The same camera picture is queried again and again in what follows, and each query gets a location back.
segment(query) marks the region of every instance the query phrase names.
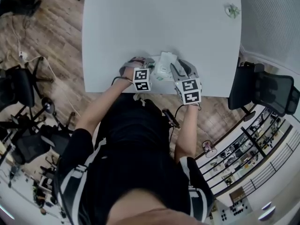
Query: chair backrest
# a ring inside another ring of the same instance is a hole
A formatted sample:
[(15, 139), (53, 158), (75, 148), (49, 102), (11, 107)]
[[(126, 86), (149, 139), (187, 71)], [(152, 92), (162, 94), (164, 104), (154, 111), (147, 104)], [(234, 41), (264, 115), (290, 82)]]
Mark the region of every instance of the chair backrest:
[(0, 112), (17, 101), (10, 77), (0, 78)]
[(228, 108), (238, 109), (251, 103), (254, 92), (255, 73), (254, 66), (237, 67), (234, 81), (228, 98)]
[(28, 69), (19, 68), (11, 71), (16, 99), (27, 107), (34, 106), (32, 74)]
[(51, 141), (55, 144), (55, 146), (52, 147), (53, 151), (61, 156), (70, 141), (70, 135), (63, 130), (60, 130), (51, 136)]
[(40, 131), (42, 140), (48, 143), (52, 150), (61, 156), (69, 143), (69, 133), (65, 130), (59, 130), (57, 126), (51, 127), (45, 125), (41, 127)]
[(300, 92), (295, 87), (293, 87), (291, 95), (289, 97), (288, 105), (285, 110), (286, 114), (293, 115), (296, 112), (299, 99), (300, 99)]
[(30, 163), (50, 150), (50, 145), (41, 139), (39, 132), (34, 135), (24, 133), (22, 137), (14, 141), (14, 145), (12, 157), (20, 165)]
[(252, 102), (270, 108), (284, 116), (293, 91), (294, 79), (291, 76), (275, 75), (265, 71), (255, 74), (255, 91)]

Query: cable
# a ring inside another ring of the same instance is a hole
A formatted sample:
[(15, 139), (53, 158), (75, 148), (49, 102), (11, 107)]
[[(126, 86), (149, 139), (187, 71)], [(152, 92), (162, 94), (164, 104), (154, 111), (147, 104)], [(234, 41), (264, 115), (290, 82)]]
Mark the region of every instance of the cable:
[[(43, 57), (43, 56), (38, 56), (38, 57), (36, 57), (36, 58), (33, 58), (33, 59), (31, 59), (31, 60), (29, 60), (29, 61), (25, 61), (25, 62), (32, 62), (33, 60), (35, 60), (35, 59), (37, 59), (37, 58), (40, 58), (40, 57), (44, 58), (43, 61), (45, 61), (46, 65), (47, 65), (47, 66), (49, 67), (49, 69), (51, 70), (51, 72), (52, 72), (52, 74), (53, 74), (53, 76), (54, 76), (54, 80), (58, 80), (58, 78), (57, 78), (57, 76), (55, 75), (55, 73), (53, 72), (53, 70), (52, 70), (52, 68), (51, 68), (51, 66), (50, 66), (50, 64), (49, 64), (49, 62), (48, 62), (48, 60), (47, 60), (45, 57)], [(64, 96), (66, 97), (67, 101), (69, 102), (69, 104), (71, 105), (71, 107), (73, 108), (73, 110), (75, 111), (75, 113), (77, 113), (77, 115), (80, 117), (79, 112), (78, 112), (78, 111), (74, 108), (74, 106), (72, 105), (72, 103), (71, 103), (71, 101), (69, 100), (69, 98), (67, 97), (66, 92), (65, 92), (65, 90), (63, 89), (63, 87), (61, 87), (58, 83), (56, 83), (56, 84), (57, 84), (57, 85), (60, 87), (60, 89), (62, 90)]]
[(120, 78), (120, 79), (125, 79), (125, 80), (128, 80), (128, 81), (130, 81), (131, 83), (133, 83), (128, 77), (121, 77), (121, 76), (118, 76), (118, 77), (115, 77), (115, 78), (113, 79), (111, 86), (113, 85), (114, 81), (115, 81), (116, 79), (118, 79), (118, 78)]
[[(175, 119), (176, 119), (176, 116), (177, 116), (177, 113), (178, 113), (179, 109), (180, 109), (181, 107), (183, 107), (183, 106), (185, 106), (185, 105), (182, 104), (182, 105), (180, 105), (180, 106), (177, 108), (176, 113), (175, 113), (175, 116), (174, 116)], [(173, 135), (174, 129), (175, 129), (175, 127), (173, 127), (173, 130), (172, 130), (172, 132), (171, 132), (169, 144), (171, 143), (171, 139), (172, 139), (172, 135)]]
[[(185, 106), (185, 105), (182, 104), (182, 105), (180, 105), (180, 106), (177, 108), (176, 113), (175, 113), (175, 116), (174, 116), (175, 119), (176, 119), (176, 116), (177, 116), (177, 113), (178, 113), (179, 109), (180, 109), (181, 107), (183, 107), (183, 106)], [(198, 107), (199, 107), (199, 108), (198, 108), (198, 111), (201, 111), (200, 103), (195, 104), (194, 106), (198, 106)], [(172, 130), (172, 132), (171, 132), (171, 136), (170, 136), (170, 140), (169, 140), (169, 145), (170, 145), (170, 143), (171, 143), (171, 139), (172, 139), (172, 135), (173, 135), (174, 129), (175, 129), (175, 127), (173, 127), (173, 130)]]
[[(19, 54), (21, 54), (21, 51), (22, 51), (22, 50), (21, 50), (21, 42), (20, 42), (20, 39), (19, 39), (17, 33), (15, 32), (15, 24), (14, 24), (13, 16), (12, 16), (12, 20), (11, 20), (11, 26), (12, 26), (12, 30), (13, 30), (13, 32), (14, 32), (15, 38), (17, 39), (17, 42), (18, 42), (18, 52), (19, 52)], [(30, 20), (26, 20), (26, 16), (25, 16), (25, 17), (23, 18), (23, 22), (22, 22), (22, 27), (23, 27), (24, 33), (25, 33), (25, 34), (24, 34), (24, 38), (22, 39), (23, 42), (24, 42), (24, 40), (26, 39), (26, 36), (27, 36), (26, 30), (29, 28), (29, 26), (30, 26)], [(40, 57), (43, 57), (43, 56), (37, 56), (37, 57), (35, 57), (35, 58), (31, 59), (31, 60), (26, 60), (26, 59), (24, 59), (24, 58), (22, 57), (22, 60), (23, 60), (24, 62), (32, 62), (32, 61), (34, 61), (35, 59), (40, 58)], [(48, 66), (49, 69), (51, 70), (51, 72), (52, 72), (52, 74), (53, 74), (53, 76), (54, 76), (54, 79), (57, 80), (58, 78), (57, 78), (57, 76), (55, 75), (55, 73), (53, 72), (53, 70), (52, 70), (52, 68), (51, 68), (51, 66), (50, 66), (50, 64), (49, 64), (49, 62), (48, 62), (48, 60), (47, 60), (47, 58), (45, 58), (45, 57), (43, 57), (43, 58), (44, 58), (43, 61), (45, 61), (45, 63), (47, 64), (47, 66)], [(78, 114), (78, 116), (80, 117), (79, 112), (74, 108), (74, 106), (73, 106), (72, 103), (70, 102), (69, 98), (67, 97), (65, 90), (64, 90), (58, 83), (57, 83), (57, 85), (58, 85), (58, 86), (60, 87), (60, 89), (62, 90), (64, 96), (66, 97), (67, 101), (68, 101), (69, 104), (71, 105), (72, 109), (73, 109), (73, 110)]]

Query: white table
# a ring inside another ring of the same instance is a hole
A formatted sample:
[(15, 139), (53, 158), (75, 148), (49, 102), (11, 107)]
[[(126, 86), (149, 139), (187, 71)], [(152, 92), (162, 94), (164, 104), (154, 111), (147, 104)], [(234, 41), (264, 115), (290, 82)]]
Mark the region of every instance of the white table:
[[(172, 52), (192, 63), (203, 96), (228, 97), (240, 48), (240, 0), (85, 0), (82, 59), (85, 90), (102, 92), (134, 56)], [(150, 93), (175, 94), (173, 82), (152, 81)], [(133, 86), (126, 92), (135, 92)]]

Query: hair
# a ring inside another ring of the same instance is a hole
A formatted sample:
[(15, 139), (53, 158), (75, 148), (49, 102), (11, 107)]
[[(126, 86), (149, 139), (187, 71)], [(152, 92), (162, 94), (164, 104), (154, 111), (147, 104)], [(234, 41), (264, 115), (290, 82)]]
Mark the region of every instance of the hair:
[(46, 215), (46, 214), (47, 214), (46, 210), (43, 209), (43, 208), (41, 208), (40, 211), (41, 211), (41, 214), (43, 214), (43, 215)]

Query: black cable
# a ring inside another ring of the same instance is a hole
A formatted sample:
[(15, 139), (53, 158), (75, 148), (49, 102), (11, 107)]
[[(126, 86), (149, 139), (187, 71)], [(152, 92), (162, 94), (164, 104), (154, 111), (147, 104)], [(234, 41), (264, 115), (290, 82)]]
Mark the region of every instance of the black cable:
[(118, 77), (115, 77), (115, 78), (113, 79), (111, 86), (113, 85), (114, 81), (115, 81), (116, 79), (118, 79), (118, 78), (128, 80), (128, 81), (130, 81), (130, 82), (132, 83), (132, 81), (131, 81), (128, 77), (121, 77), (121, 76), (118, 76)]
[[(177, 113), (178, 113), (179, 109), (180, 109), (181, 107), (183, 107), (183, 106), (185, 106), (185, 105), (182, 104), (182, 105), (180, 105), (180, 106), (177, 108), (176, 113), (175, 113), (175, 116), (174, 116), (175, 119), (176, 119), (176, 116), (177, 116)], [(170, 143), (171, 143), (171, 139), (172, 139), (172, 135), (173, 135), (174, 129), (175, 129), (175, 127), (173, 127), (173, 130), (172, 130), (172, 132), (171, 132), (169, 145), (170, 145)]]
[(24, 31), (24, 37), (22, 38), (21, 44), (24, 43), (25, 39), (27, 38), (27, 29), (30, 27), (30, 17), (27, 15), (24, 15), (23, 22), (22, 22), (22, 27)]
[[(176, 113), (175, 113), (175, 116), (174, 116), (175, 119), (176, 119), (176, 116), (177, 116), (177, 113), (178, 113), (179, 109), (180, 109), (181, 107), (183, 107), (183, 106), (185, 106), (185, 105), (182, 104), (182, 105), (180, 105), (180, 106), (177, 108)], [(198, 108), (198, 111), (201, 111), (200, 104), (199, 104), (199, 105), (194, 105), (194, 106), (198, 106), (198, 107), (199, 107), (199, 108)], [(174, 129), (175, 129), (175, 127), (173, 127), (173, 130), (172, 130), (172, 132), (171, 132), (169, 145), (170, 145), (170, 143), (171, 143), (171, 139), (172, 139), (172, 135), (173, 135)]]

